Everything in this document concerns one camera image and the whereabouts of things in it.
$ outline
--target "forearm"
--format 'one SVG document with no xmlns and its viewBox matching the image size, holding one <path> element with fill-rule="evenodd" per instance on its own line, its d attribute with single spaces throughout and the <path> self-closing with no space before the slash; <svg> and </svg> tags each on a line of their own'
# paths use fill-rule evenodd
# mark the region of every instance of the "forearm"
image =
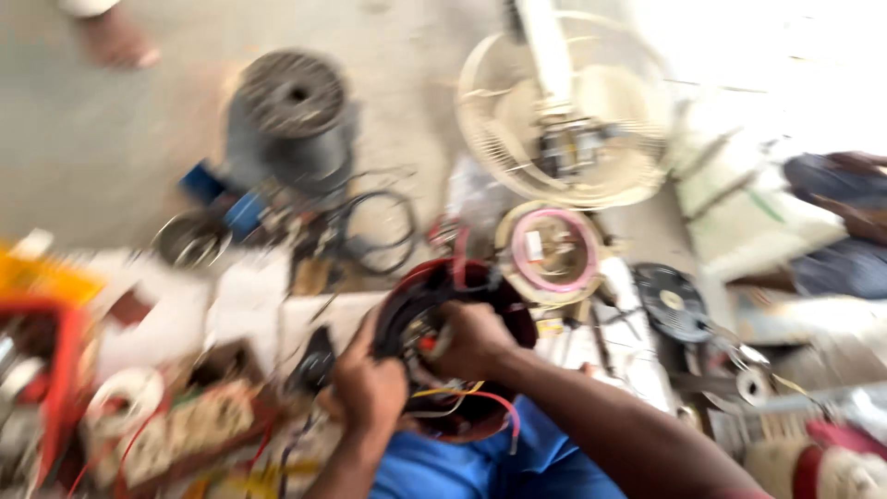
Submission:
<svg viewBox="0 0 887 499">
<path fill-rule="evenodd" d="M 323 471 L 304 499 L 365 499 L 391 433 L 384 430 L 348 431 L 342 435 Z"/>
<path fill-rule="evenodd" d="M 709 439 L 618 388 L 557 368 L 529 350 L 493 377 L 533 400 L 629 497 L 706 497 L 757 488 Z"/>
</svg>

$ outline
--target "white fan guard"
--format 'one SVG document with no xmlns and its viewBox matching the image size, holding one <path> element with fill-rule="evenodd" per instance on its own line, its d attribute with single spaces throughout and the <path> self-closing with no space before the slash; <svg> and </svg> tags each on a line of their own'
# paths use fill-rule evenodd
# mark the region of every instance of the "white fan guard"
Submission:
<svg viewBox="0 0 887 499">
<path fill-rule="evenodd" d="M 496 180 L 529 199 L 588 210 L 643 201 L 666 174 L 659 164 L 673 100 L 665 65 L 619 23 L 585 12 L 556 15 L 575 71 L 574 102 L 586 115 L 620 123 L 628 136 L 610 139 L 613 154 L 588 169 L 581 183 L 546 175 L 530 160 L 539 156 L 536 66 L 528 46 L 502 33 L 482 40 L 462 68 L 456 100 L 462 134 Z"/>
</svg>

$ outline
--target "hand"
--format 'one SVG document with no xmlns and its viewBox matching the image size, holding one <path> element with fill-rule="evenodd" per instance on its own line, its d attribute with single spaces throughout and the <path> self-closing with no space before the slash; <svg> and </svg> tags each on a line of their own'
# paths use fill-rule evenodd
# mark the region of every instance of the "hand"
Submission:
<svg viewBox="0 0 887 499">
<path fill-rule="evenodd" d="M 486 381 L 504 354 L 520 348 L 488 304 L 449 301 L 440 306 L 440 312 L 452 332 L 450 345 L 435 361 L 444 376 Z"/>
<path fill-rule="evenodd" d="M 351 343 L 335 363 L 333 386 L 346 430 L 394 432 L 407 397 L 404 364 L 377 362 L 371 352 L 379 307 L 364 316 Z"/>
</svg>

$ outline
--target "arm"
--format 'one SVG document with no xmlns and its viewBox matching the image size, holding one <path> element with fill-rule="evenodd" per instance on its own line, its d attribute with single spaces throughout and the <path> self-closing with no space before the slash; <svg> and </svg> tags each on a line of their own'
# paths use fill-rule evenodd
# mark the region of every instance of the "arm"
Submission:
<svg viewBox="0 0 887 499">
<path fill-rule="evenodd" d="M 447 375 L 491 380 L 532 399 L 629 497 L 760 490 L 711 440 L 627 392 L 520 348 L 488 305 L 445 304 L 454 331 Z"/>
<path fill-rule="evenodd" d="M 406 403 L 403 364 L 376 363 L 370 354 L 378 310 L 364 317 L 351 344 L 336 361 L 335 398 L 341 404 L 344 432 L 305 499 L 363 499 L 385 454 Z"/>
</svg>

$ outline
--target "foot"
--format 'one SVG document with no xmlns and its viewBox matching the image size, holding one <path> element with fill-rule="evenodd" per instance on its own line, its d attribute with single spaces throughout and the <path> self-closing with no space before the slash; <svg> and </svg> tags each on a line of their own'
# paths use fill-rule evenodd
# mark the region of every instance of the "foot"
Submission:
<svg viewBox="0 0 887 499">
<path fill-rule="evenodd" d="M 90 57 L 102 66 L 142 68 L 161 53 L 119 5 L 95 17 L 76 20 Z"/>
</svg>

